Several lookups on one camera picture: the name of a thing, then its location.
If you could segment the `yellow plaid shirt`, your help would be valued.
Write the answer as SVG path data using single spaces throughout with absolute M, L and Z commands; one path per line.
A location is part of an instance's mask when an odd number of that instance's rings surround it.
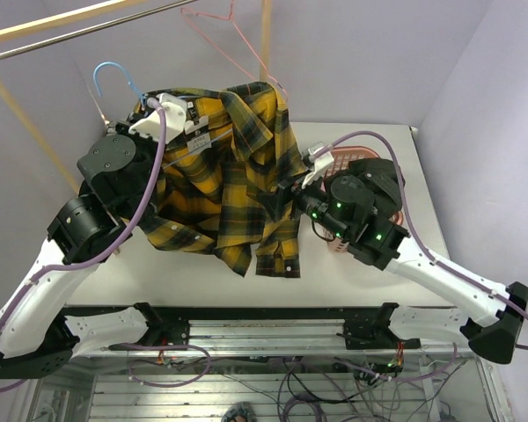
M 210 147 L 190 153 L 185 136 L 166 148 L 156 184 L 157 212 L 139 222 L 160 251 L 214 255 L 243 276 L 300 275 L 299 220 L 287 205 L 274 221 L 259 203 L 286 178 L 304 172 L 289 110 L 271 84 L 220 91 L 170 89 L 209 120 Z

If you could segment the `dark pinstriped shirt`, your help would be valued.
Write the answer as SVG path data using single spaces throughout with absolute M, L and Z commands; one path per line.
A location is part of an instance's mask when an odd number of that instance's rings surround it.
M 392 219 L 402 208 L 398 175 L 391 160 L 363 158 L 348 165 L 349 172 L 362 180 L 374 194 L 374 207 L 380 216 Z

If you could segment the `pink wire hanger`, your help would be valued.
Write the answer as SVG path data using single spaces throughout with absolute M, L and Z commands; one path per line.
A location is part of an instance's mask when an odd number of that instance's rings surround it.
M 238 5 L 243 1 L 227 1 L 223 13 L 180 8 L 185 23 L 217 51 L 228 63 L 251 81 L 271 83 L 288 101 L 289 94 L 270 68 L 272 45 L 272 1 L 260 1 L 256 16 L 257 43 L 243 30 L 238 19 Z

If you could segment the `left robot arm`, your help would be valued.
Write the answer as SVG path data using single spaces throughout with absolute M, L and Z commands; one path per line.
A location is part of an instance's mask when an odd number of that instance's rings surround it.
M 101 138 L 78 160 L 80 194 L 50 223 L 33 266 L 0 309 L 0 380 L 39 379 L 103 346 L 151 349 L 160 342 L 161 326 L 138 305 L 92 316 L 66 316 L 63 310 L 152 213 L 169 122 L 157 105 L 126 134 Z

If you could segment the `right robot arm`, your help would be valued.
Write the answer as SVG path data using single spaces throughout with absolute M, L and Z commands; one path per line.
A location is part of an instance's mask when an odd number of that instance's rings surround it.
M 308 175 L 289 178 L 258 200 L 275 220 L 292 204 L 341 240 L 356 260 L 409 279 L 450 303 L 427 309 L 383 305 L 370 327 L 377 346 L 412 339 L 466 342 L 485 360 L 511 363 L 525 320 L 527 286 L 487 280 L 422 248 L 407 229 L 381 216 L 372 190 L 353 175 L 335 177 L 327 189 L 308 181 Z

